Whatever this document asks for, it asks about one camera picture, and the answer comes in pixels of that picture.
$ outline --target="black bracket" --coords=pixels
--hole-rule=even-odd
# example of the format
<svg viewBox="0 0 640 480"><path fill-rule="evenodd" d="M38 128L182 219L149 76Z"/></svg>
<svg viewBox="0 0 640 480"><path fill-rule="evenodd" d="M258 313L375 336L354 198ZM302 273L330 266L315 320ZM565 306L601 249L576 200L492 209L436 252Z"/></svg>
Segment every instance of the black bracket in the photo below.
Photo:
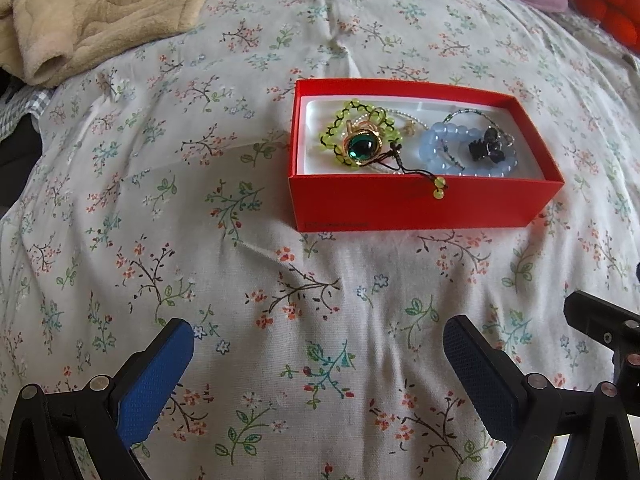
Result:
<svg viewBox="0 0 640 480"><path fill-rule="evenodd" d="M112 378L75 392L28 384L9 424L0 480L82 480L70 437L82 438L102 480L149 480L130 450L149 436L193 356L193 330L172 319Z"/></svg>
<svg viewBox="0 0 640 480"><path fill-rule="evenodd" d="M523 375L466 316L449 319L444 351L489 435L507 446L490 480L536 480L555 436L569 441L556 480L640 480L627 413L640 413L640 317L584 292L564 302L567 323L614 351L614 381L592 392Z"/></svg>

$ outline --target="black cord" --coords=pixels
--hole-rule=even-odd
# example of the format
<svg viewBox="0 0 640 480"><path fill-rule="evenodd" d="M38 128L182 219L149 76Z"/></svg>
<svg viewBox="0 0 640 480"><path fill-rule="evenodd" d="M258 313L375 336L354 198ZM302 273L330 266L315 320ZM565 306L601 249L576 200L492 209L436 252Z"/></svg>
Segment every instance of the black cord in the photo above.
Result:
<svg viewBox="0 0 640 480"><path fill-rule="evenodd" d="M379 164L380 166L384 166L388 170L401 171L402 174L418 174L418 175L421 175L421 176L423 176L425 178L428 178L432 182L435 182L437 177L433 173L431 173L431 171L427 171L427 170L410 170L409 168L406 168L404 166L404 164L402 163L402 158L400 157L400 149L401 148L402 148L402 144L396 144L395 142L392 141L392 142L389 143L388 152L381 153L379 156L377 156L373 160L370 160L369 162L366 162L365 164L363 164L363 166L370 166L371 164ZM385 162L385 160L387 160L388 158L392 158L393 160L395 160L395 162L398 165L398 167L394 168L394 167L388 165Z"/></svg>

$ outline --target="jewelry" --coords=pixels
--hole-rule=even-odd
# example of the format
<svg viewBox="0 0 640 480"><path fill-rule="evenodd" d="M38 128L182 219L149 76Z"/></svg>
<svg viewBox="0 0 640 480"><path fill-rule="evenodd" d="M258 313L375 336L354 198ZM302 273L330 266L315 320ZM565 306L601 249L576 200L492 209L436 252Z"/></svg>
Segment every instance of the jewelry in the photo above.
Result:
<svg viewBox="0 0 640 480"><path fill-rule="evenodd" d="M387 112L390 114L395 114L397 116L400 116L404 119L409 119L404 124L404 126L400 128L400 132L402 132L402 134L406 135L407 137L411 137L416 134L416 131L415 131L416 124L418 124L418 126L421 126L423 131L429 129L429 127L426 124L424 124L420 119L412 116L411 114L408 114L406 112L401 112L400 110L387 110Z"/></svg>
<svg viewBox="0 0 640 480"><path fill-rule="evenodd" d="M353 121L348 119L352 110L361 113ZM395 120L389 116L390 113L409 119L402 128L403 132L408 135L415 134L416 124L420 124L425 130L427 129L425 124L409 114L399 110L385 110L381 107L362 104L358 99L352 99L345 102L342 110L336 113L334 122L329 124L320 135L320 143L325 148L332 149L336 160L350 168L372 166L372 168L379 170L384 168L394 173L424 176L431 180L436 188L433 191L433 197L437 200L443 199L444 190L447 189L444 177L436 176L426 170L410 170L402 164L400 158L402 137L394 126ZM389 150L382 153L384 142L388 142ZM386 162L389 158L395 160L397 168Z"/></svg>
<svg viewBox="0 0 640 480"><path fill-rule="evenodd" d="M351 121L348 119L351 110L366 113ZM354 168L365 166L380 154L385 141L399 143L402 140L394 123L394 118L384 108L352 99L336 112L334 122L320 135L320 144L332 149L341 164ZM340 137L338 134L343 124L346 128Z"/></svg>
<svg viewBox="0 0 640 480"><path fill-rule="evenodd" d="M456 115L465 113L480 115L489 121L491 126L483 134L478 128L468 129L466 126L456 126L450 122ZM513 136L505 133L485 113L473 108L463 108L449 114L441 123L433 124L422 134L418 156L428 170L434 173L504 177L518 164L513 140ZM451 142L468 141L472 161L480 163L474 168L463 165L462 161L451 153L449 147ZM487 159L492 162L490 166L484 163Z"/></svg>

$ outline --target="floral fabric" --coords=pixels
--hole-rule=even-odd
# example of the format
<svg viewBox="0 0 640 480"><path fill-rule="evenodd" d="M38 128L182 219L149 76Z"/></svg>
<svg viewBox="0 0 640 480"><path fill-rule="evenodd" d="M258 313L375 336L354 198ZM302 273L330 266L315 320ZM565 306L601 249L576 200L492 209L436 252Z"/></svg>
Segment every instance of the floral fabric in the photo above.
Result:
<svg viewBox="0 0 640 480"><path fill-rule="evenodd" d="M524 373L589 390L610 352L564 298L639 304L638 76L572 33L515 0L209 0L191 33L67 81L1 224L0 431L22 384L114 374L181 317L194 359L134 446L153 480L487 478L504 446L444 322L464 313ZM524 229L299 233L293 89L325 76L510 92L566 185Z"/></svg>

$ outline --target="beige fleece blanket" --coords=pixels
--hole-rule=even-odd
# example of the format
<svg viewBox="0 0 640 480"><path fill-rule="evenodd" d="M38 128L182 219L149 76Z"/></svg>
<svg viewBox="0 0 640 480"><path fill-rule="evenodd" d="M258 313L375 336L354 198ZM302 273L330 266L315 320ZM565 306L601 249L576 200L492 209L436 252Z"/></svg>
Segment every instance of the beige fleece blanket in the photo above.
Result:
<svg viewBox="0 0 640 480"><path fill-rule="evenodd" d="M0 66L56 86L110 57L196 25L205 0L0 0Z"/></svg>

